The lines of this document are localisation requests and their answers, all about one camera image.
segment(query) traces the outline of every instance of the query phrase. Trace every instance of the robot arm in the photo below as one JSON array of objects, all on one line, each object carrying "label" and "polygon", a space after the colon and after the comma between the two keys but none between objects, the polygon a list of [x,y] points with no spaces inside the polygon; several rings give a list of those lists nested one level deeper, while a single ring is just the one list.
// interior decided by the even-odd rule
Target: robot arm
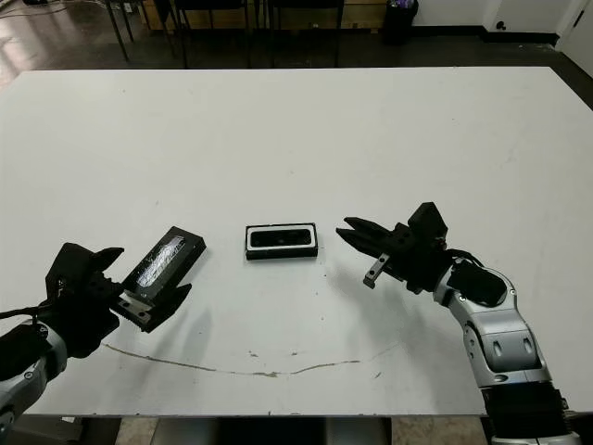
[{"label": "robot arm", "polygon": [[88,357],[120,325],[113,312],[145,332],[173,315],[191,288],[177,285],[205,248],[201,237],[173,227],[120,284],[103,271],[122,248],[94,253],[65,244],[45,278],[47,300],[0,314],[32,317],[0,337],[0,443],[68,358]]},{"label": "robot arm", "polygon": [[374,222],[346,218],[337,229],[352,247],[377,258],[363,282],[373,288],[382,273],[419,294],[432,292],[449,308],[482,391],[497,445],[576,445],[564,418],[564,402],[552,386],[536,338],[517,310],[517,293],[501,273],[473,255],[447,249],[447,227],[433,203],[422,204],[408,225],[388,231]]}]

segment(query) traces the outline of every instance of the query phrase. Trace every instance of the white wall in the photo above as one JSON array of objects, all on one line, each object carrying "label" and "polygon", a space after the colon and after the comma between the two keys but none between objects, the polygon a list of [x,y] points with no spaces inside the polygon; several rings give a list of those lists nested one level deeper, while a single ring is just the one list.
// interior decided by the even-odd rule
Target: white wall
[{"label": "white wall", "polygon": [[584,0],[419,0],[414,25],[483,25],[496,31],[505,22],[507,32],[556,32],[562,35],[573,10]]},{"label": "white wall", "polygon": [[420,9],[414,25],[481,25],[489,0],[418,0]]},{"label": "white wall", "polygon": [[573,0],[502,0],[496,14],[486,12],[485,27],[496,30],[502,20],[507,32],[556,32]]}]

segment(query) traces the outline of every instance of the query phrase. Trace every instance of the black chair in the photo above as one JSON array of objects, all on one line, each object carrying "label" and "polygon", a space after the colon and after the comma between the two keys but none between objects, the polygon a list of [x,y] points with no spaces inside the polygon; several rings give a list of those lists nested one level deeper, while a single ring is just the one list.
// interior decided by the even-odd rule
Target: black chair
[{"label": "black chair", "polygon": [[[109,18],[111,19],[111,24],[113,25],[113,31],[115,31],[115,35],[118,37],[118,42],[120,43],[120,48],[121,48],[121,53],[123,54],[123,58],[125,58],[126,61],[129,62],[130,58],[128,57],[128,53],[126,52],[126,47],[124,46],[123,41],[121,40],[120,30],[118,28],[117,22],[115,21],[115,16],[113,15],[113,9],[111,8],[111,4],[117,3],[120,5],[121,15],[123,16],[123,21],[126,24],[126,29],[128,30],[128,35],[130,36],[130,41],[132,43],[133,43],[132,29],[130,28],[130,22],[128,21],[128,15],[126,14],[123,4],[124,3],[140,4],[142,13],[145,16],[146,27],[150,30],[150,22],[148,21],[148,16],[146,14],[145,4],[142,0],[132,0],[131,2],[129,0],[127,0],[125,2],[123,0],[107,0],[105,3],[106,3],[106,7],[107,7],[107,12],[109,13]],[[175,27],[179,28],[177,26],[177,22],[175,20],[175,15],[173,14],[173,11],[171,9],[170,2],[169,2],[169,0],[154,0],[154,3],[155,3],[155,7],[157,8],[158,19],[160,20],[160,24],[163,27],[163,31],[165,32],[165,37],[167,38],[167,42],[169,42],[170,51],[175,56],[175,48],[173,46],[173,42],[170,39],[169,31],[167,30],[167,25],[165,24],[165,22],[167,21],[167,17],[170,14]]]},{"label": "black chair", "polygon": [[191,29],[186,11],[207,11],[210,19],[210,28],[214,29],[214,15],[212,11],[223,9],[244,9],[245,11],[245,37],[247,52],[247,67],[251,68],[251,48],[249,44],[249,11],[248,0],[176,0],[177,22],[179,23],[180,40],[182,41],[183,67],[187,69],[187,52],[181,15],[185,20],[187,29]]},{"label": "black chair", "polygon": [[335,23],[335,54],[334,65],[338,66],[340,57],[340,31],[342,30],[342,17],[344,16],[344,0],[267,0],[268,15],[270,16],[270,44],[271,44],[271,67],[274,68],[274,9],[278,10],[278,29],[282,29],[281,14],[283,8],[307,8],[307,9],[337,9]]}]

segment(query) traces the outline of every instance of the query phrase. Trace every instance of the white table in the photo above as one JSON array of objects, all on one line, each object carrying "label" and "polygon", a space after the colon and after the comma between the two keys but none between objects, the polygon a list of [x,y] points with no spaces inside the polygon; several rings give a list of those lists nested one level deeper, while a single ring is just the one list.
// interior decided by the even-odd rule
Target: white table
[{"label": "white table", "polygon": [[[517,286],[554,383],[591,410],[592,141],[545,68],[24,73],[0,95],[0,309],[44,298],[65,241],[125,247],[118,280],[174,224],[208,245],[178,313],[122,322],[30,413],[481,413],[448,311],[365,287],[372,259],[334,232],[426,200]],[[246,262],[246,225],[301,222],[317,260]]]}]

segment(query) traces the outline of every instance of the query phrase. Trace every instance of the black cable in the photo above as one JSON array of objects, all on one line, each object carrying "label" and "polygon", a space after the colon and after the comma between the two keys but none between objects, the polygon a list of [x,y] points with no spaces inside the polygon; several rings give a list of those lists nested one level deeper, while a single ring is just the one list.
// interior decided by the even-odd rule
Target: black cable
[{"label": "black cable", "polygon": [[447,253],[449,253],[451,255],[451,257],[465,258],[466,260],[473,262],[477,266],[484,267],[484,264],[482,264],[481,261],[479,261],[470,252],[467,252],[465,250],[459,250],[458,248],[449,248],[449,249],[447,249]]},{"label": "black cable", "polygon": [[31,317],[35,316],[39,311],[38,306],[34,306],[31,308],[22,308],[22,309],[15,309],[13,311],[6,311],[0,312],[0,320],[4,320],[6,318],[15,317],[17,315],[30,315]]},{"label": "black cable", "polygon": [[48,12],[40,12],[38,14],[10,14],[7,16],[0,16],[0,19],[9,19],[11,17],[34,17],[34,16],[47,16],[49,14],[56,14],[57,12],[65,11],[66,7],[62,7],[61,9],[55,11],[48,11]]},{"label": "black cable", "polygon": [[[105,3],[101,2],[100,0],[49,0],[47,3],[44,3],[42,5],[28,5],[26,7],[13,7],[12,9],[9,9],[8,11],[2,11],[3,15],[0,16],[0,19],[3,17],[19,17],[19,16],[8,16],[8,14],[10,14],[11,12],[15,12],[15,11],[26,11],[27,9],[32,9],[32,8],[44,8],[44,7],[48,7],[50,5],[53,5],[55,3],[61,3],[61,4],[67,4],[67,3],[92,3],[94,5],[97,6],[101,6],[102,8],[105,8]],[[62,9],[59,10],[55,10],[55,11],[51,11],[51,13],[54,12],[60,12]],[[36,16],[38,14],[23,14],[23,16]]]}]

